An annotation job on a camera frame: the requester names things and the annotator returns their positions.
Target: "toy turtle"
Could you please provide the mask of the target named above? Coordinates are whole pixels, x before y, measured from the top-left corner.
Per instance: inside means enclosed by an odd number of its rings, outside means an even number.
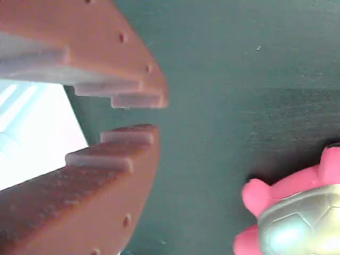
[[[235,255],[340,254],[340,144],[324,149],[319,165],[270,186],[251,179],[244,205],[258,224],[239,234]]]

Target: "bright light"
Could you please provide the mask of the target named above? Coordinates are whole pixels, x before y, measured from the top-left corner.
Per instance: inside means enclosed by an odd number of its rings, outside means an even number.
[[[291,227],[286,230],[280,231],[280,233],[275,235],[274,245],[278,247],[281,245],[287,245],[292,242],[299,240],[302,237],[304,229],[298,227]]]
[[[16,115],[25,106],[28,100],[37,91],[37,86],[30,86],[12,105],[11,107],[0,116],[0,132],[4,132],[6,127],[14,120]]]
[[[0,106],[4,104],[4,102],[15,92],[16,84],[10,85],[5,89],[4,92],[0,94]]]
[[[340,250],[340,236],[329,236],[322,240],[322,249],[329,252]]]

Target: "pink plastic toy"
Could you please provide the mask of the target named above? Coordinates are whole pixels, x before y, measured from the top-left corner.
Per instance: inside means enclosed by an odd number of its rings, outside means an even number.
[[[251,179],[243,187],[242,199],[248,210],[259,219],[267,209],[292,195],[333,184],[340,184],[340,144],[326,147],[319,165],[296,172],[272,186],[259,179]],[[235,255],[276,254],[261,252],[259,235],[258,225],[239,234],[234,242]]]

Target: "dark green surface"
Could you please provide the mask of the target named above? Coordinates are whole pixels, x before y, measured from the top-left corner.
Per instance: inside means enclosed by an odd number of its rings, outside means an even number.
[[[234,236],[255,223],[245,181],[311,165],[340,135],[340,4],[115,2],[161,64],[171,102],[110,109],[68,89],[90,143],[119,126],[160,126],[158,175],[126,254],[232,254]]]

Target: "hole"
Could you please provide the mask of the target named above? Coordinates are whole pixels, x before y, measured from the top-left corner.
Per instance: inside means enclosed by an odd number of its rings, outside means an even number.
[[[145,71],[146,71],[148,74],[150,74],[150,73],[152,72],[152,66],[151,66],[151,65],[147,65],[147,66],[145,67]]]
[[[126,214],[125,219],[123,221],[123,227],[126,228],[131,224],[131,214]]]
[[[93,251],[91,251],[90,255],[100,255],[100,250],[95,248]]]
[[[128,41],[128,36],[125,33],[119,34],[119,42],[124,44]]]

